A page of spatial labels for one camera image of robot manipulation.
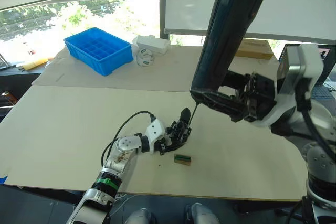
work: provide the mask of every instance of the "wooden board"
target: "wooden board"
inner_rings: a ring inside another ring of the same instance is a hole
[[[100,170],[100,155],[133,113],[149,110],[166,126],[183,108],[186,92],[32,86],[0,124],[0,177],[6,184],[87,190]],[[134,118],[122,136],[143,132],[147,115]],[[185,146],[160,156],[140,154],[121,191],[248,199],[298,200],[307,170],[284,138],[200,105]],[[191,156],[191,166],[174,163]]]
[[[155,54],[151,66],[140,67],[131,62],[104,77],[64,48],[33,84],[189,92],[201,51],[201,47],[171,46],[165,55]],[[230,70],[242,74],[258,71],[275,78],[278,66],[275,57],[271,60],[235,57]]]

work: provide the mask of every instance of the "roll of tape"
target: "roll of tape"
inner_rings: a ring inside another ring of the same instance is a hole
[[[136,56],[136,62],[139,66],[149,66],[154,62],[154,56],[152,51],[146,48],[139,50]]]

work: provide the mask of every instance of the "laptop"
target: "laptop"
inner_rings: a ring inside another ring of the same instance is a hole
[[[279,61],[281,62],[282,56],[285,53],[286,47],[298,46],[300,44],[285,44],[282,50]],[[331,94],[329,89],[323,84],[327,80],[331,71],[336,64],[336,46],[334,45],[318,45],[321,59],[323,60],[323,71],[320,78],[317,80],[313,90],[311,91],[311,99],[314,99],[321,103],[325,108],[329,110],[332,115],[336,115],[336,99]]]

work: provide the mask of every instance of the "blue plastic crate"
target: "blue plastic crate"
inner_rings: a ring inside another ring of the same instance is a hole
[[[99,28],[90,28],[64,39],[70,54],[102,76],[133,60],[131,44]]]

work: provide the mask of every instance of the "robotic arm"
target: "robotic arm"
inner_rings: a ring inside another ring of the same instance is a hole
[[[114,199],[126,174],[134,165],[137,152],[160,151],[163,155],[180,148],[191,132],[190,117],[190,110],[185,108],[180,119],[169,128],[165,128],[159,119],[153,118],[145,135],[138,133],[117,139],[96,181],[86,191],[67,224],[110,223],[109,213]]]

